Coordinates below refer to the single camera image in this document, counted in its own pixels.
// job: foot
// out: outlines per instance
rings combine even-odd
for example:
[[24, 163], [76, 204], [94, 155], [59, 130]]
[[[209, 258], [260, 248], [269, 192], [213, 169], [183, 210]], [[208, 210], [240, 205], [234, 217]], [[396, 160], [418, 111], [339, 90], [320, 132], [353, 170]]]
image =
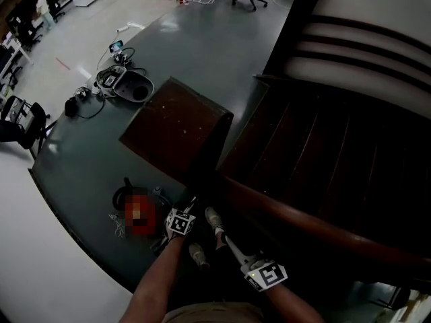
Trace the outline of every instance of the foot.
[[224, 232], [222, 217], [218, 215], [213, 207], [206, 208], [205, 217], [207, 218], [208, 224], [211, 225], [215, 235], [219, 232]]
[[209, 268], [207, 258], [203, 253], [202, 247], [198, 243], [192, 243], [189, 245], [189, 253], [191, 258], [196, 262], [199, 269]]

